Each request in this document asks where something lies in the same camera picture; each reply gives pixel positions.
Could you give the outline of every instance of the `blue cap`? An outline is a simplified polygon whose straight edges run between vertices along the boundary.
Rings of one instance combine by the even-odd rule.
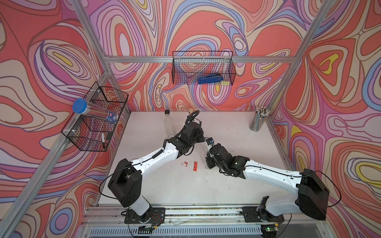
[[[86,110],[86,108],[87,108],[87,102],[83,98],[78,98],[73,103],[73,112],[82,113]]]

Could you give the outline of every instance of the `colorful backdrop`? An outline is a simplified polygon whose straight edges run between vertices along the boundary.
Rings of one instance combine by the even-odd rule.
[[[108,55],[231,49],[293,56],[320,1],[82,4]],[[338,0],[272,115],[297,169],[320,169],[339,186],[343,201],[329,209],[329,220],[340,237],[380,235],[380,15],[379,1]],[[268,102],[287,64],[235,67],[227,87],[174,86],[171,64],[111,65],[132,110],[248,110]],[[0,218],[58,137],[72,102],[101,74],[70,0],[0,1]],[[68,146],[15,237],[74,236],[125,122],[107,153]],[[325,182],[334,203],[337,191]]]
[[[236,56],[293,56],[320,1],[83,1],[106,55],[171,56],[232,50]],[[255,110],[288,64],[235,65],[232,87],[173,85],[172,64],[115,63],[131,110]]]
[[[380,1],[337,1],[272,115],[296,168],[341,191],[328,208],[339,237],[381,237],[380,39]]]
[[[0,219],[102,73],[68,1],[0,1]],[[107,153],[67,147],[12,238],[74,236],[125,122]]]

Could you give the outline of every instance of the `mounting plate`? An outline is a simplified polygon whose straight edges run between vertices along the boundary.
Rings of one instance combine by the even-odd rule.
[[[242,207],[242,214],[245,218],[245,222],[263,222],[260,218],[258,218],[257,206],[256,207]],[[273,216],[269,214],[267,217],[268,222],[278,222],[282,223],[285,221],[283,215]]]
[[[164,219],[165,219],[165,208],[151,208],[152,210],[152,213],[151,213],[151,217],[149,218],[149,220],[145,223],[142,223],[139,221],[138,219],[138,215],[133,211],[133,210],[129,210],[128,213],[126,214],[126,217],[124,219],[124,223],[125,224],[162,224],[164,223]]]

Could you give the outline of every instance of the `white tabletop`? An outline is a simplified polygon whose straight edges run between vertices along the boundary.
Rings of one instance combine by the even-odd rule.
[[[171,112],[177,131],[182,128],[188,112]],[[259,163],[285,169],[266,124],[260,131],[248,127],[254,112],[200,112],[205,137],[213,137],[232,156],[241,155]],[[110,174],[124,158],[131,161],[160,148],[166,137],[164,112],[132,112],[119,148],[111,165]],[[168,162],[144,178],[141,193],[152,205],[166,204],[258,204],[262,197],[287,192],[266,183],[228,177],[204,168],[198,148],[189,156]],[[198,163],[193,171],[194,161]],[[107,186],[105,195],[114,196]],[[120,204],[118,200],[101,196],[100,205]]]

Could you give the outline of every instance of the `black cable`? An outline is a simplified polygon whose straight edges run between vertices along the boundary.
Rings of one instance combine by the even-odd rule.
[[[167,142],[167,139],[164,140],[163,148],[165,148],[165,144],[166,144],[166,142]],[[150,159],[156,158],[156,157],[159,156],[160,154],[158,154],[158,155],[154,154],[151,158],[149,158],[149,159],[147,159],[147,160],[144,160],[143,162],[140,162],[140,163],[137,163],[137,164],[134,164],[134,165],[129,165],[129,166],[127,166],[127,167],[124,167],[123,169],[128,169],[128,168],[130,168],[130,167],[132,167],[132,166],[143,164],[144,162],[147,162],[147,161],[149,161]],[[119,172],[119,171],[122,171],[123,169],[120,169],[120,170],[115,171],[114,173],[110,174],[109,176],[107,176],[107,177],[101,182],[101,184],[99,184],[98,190],[99,190],[99,193],[100,193],[101,195],[103,195],[103,196],[105,196],[105,197],[108,197],[108,198],[117,199],[117,198],[113,198],[113,197],[104,195],[104,194],[101,192],[101,186],[102,186],[102,184],[103,184],[109,177],[113,176],[114,174],[116,174],[116,173]]]
[[[132,236],[133,238],[135,238],[135,236],[132,234],[132,232],[131,232],[131,230],[130,230],[130,225],[128,224],[128,218],[126,219],[126,221],[127,221],[128,231],[130,232],[131,236]]]
[[[200,113],[199,110],[192,112],[192,113],[187,117],[187,120],[185,121],[185,124],[188,124],[189,122],[193,121],[194,118],[196,118],[197,115],[198,115],[199,113]]]
[[[303,176],[292,176],[292,175],[289,175],[289,174],[283,174],[283,173],[274,171],[272,169],[268,169],[266,167],[261,167],[261,166],[256,166],[256,165],[246,165],[245,167],[256,167],[256,168],[260,168],[260,169],[266,169],[266,170],[269,170],[271,172],[274,172],[274,173],[277,173],[277,174],[281,174],[281,175],[284,175],[284,176],[288,176],[288,177],[293,177],[293,178],[304,178],[304,177],[309,177],[309,176],[313,175],[313,174],[310,174],[310,175],[303,175]]]
[[[236,174],[235,170],[231,170],[231,174],[228,174],[225,170],[222,170],[221,167],[224,167],[224,165],[220,162],[217,165],[219,172],[225,176],[231,176],[231,177],[238,177],[239,173]]]
[[[128,169],[128,168],[130,168],[130,167],[132,167],[132,166],[134,166],[134,165],[130,165],[130,166],[124,167],[123,169]],[[114,174],[116,174],[116,173],[119,172],[119,171],[122,171],[123,169],[120,169],[120,170],[118,170],[118,171],[116,171],[116,172],[114,172],[114,173],[108,175],[108,176],[101,182],[101,184],[99,184],[98,190],[99,190],[99,193],[100,193],[101,195],[103,195],[103,196],[105,196],[105,197],[108,197],[108,198],[117,199],[117,198],[113,198],[113,197],[111,197],[111,196],[104,195],[104,194],[101,192],[101,186],[102,186],[102,184],[103,184],[109,177],[113,176]]]
[[[194,120],[199,121],[199,122],[200,122],[199,124],[200,124],[200,126],[201,126],[202,122],[201,122],[199,119],[195,118]]]
[[[288,220],[287,225],[285,226],[285,228],[283,229],[283,231],[282,231],[277,237],[275,237],[275,238],[280,237],[280,235],[283,234],[283,232],[286,230],[287,226],[290,224],[290,221],[291,221],[291,218],[292,218],[292,213],[290,213],[290,215],[291,215],[291,217],[290,217],[290,219]]]
[[[339,202],[341,201],[341,192],[340,192],[339,188],[336,186],[336,184],[335,184],[335,183],[334,183],[334,182],[333,182],[327,175],[325,175],[325,173],[323,173],[323,172],[320,171],[320,170],[315,171],[315,173],[316,173],[316,172],[320,172],[320,173],[322,173],[326,178],[328,178],[328,179],[331,181],[331,183],[336,187],[337,191],[339,192],[339,195],[340,195],[339,200],[338,200],[334,205],[328,206],[328,208],[331,208],[331,207],[333,207],[333,206],[336,206],[336,205],[339,204]]]
[[[184,154],[185,156],[188,156],[188,155],[190,155],[192,152],[193,152],[193,149],[194,149],[194,146],[192,147],[192,150],[190,151],[190,153],[189,154]]]

